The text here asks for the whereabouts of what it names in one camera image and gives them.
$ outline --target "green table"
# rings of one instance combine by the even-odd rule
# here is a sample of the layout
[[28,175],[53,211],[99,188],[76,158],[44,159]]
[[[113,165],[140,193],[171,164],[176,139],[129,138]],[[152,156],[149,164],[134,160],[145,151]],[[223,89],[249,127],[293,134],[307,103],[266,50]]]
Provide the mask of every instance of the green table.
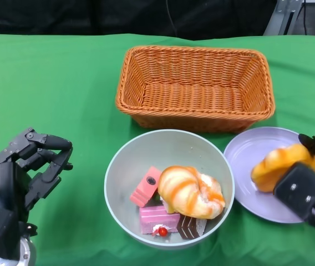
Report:
[[[0,150],[28,126],[74,144],[74,170],[31,212],[37,265],[315,265],[315,229],[264,221],[237,202],[217,233],[189,250],[146,247],[114,222],[103,195],[106,168],[123,144],[146,132],[117,111],[114,97],[124,53],[143,44],[263,52],[277,111],[256,126],[315,135],[315,37],[0,36]],[[233,138],[202,135],[221,150]]]

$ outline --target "lavender plate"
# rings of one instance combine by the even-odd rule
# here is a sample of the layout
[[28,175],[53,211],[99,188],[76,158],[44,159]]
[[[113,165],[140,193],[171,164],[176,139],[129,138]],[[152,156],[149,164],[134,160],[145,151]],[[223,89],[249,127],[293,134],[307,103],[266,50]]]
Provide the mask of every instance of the lavender plate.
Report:
[[251,170],[272,150],[299,143],[298,133],[279,127],[258,127],[237,135],[225,148],[235,179],[235,198],[246,209],[269,221],[301,223],[273,194],[258,191]]

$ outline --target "red cherry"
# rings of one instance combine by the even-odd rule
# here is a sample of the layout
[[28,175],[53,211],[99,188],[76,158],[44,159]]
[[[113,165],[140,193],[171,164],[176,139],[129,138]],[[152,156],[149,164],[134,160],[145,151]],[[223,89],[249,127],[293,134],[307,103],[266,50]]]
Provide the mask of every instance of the red cherry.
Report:
[[166,237],[167,236],[167,229],[165,227],[160,227],[159,228],[159,235],[162,236],[162,237]]

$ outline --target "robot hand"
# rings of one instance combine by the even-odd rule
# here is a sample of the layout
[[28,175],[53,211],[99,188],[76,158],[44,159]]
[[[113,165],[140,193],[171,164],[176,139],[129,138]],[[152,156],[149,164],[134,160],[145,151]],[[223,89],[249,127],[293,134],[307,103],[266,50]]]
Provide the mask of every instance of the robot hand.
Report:
[[[299,141],[315,155],[315,136],[299,134]],[[315,172],[302,163],[294,164],[274,190],[275,196],[301,219],[315,227]]]
[[[27,223],[29,211],[58,185],[63,170],[73,168],[72,151],[70,141],[28,128],[0,152],[0,265],[34,265],[29,237],[37,235],[37,227]],[[46,163],[43,173],[27,174]]]

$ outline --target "wicker basket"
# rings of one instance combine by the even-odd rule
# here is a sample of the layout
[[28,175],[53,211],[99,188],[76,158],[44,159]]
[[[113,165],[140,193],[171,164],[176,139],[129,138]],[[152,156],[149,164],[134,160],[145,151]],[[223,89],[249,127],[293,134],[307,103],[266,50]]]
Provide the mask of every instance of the wicker basket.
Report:
[[142,127],[240,132],[275,112],[266,58],[246,49],[130,49],[117,108]]

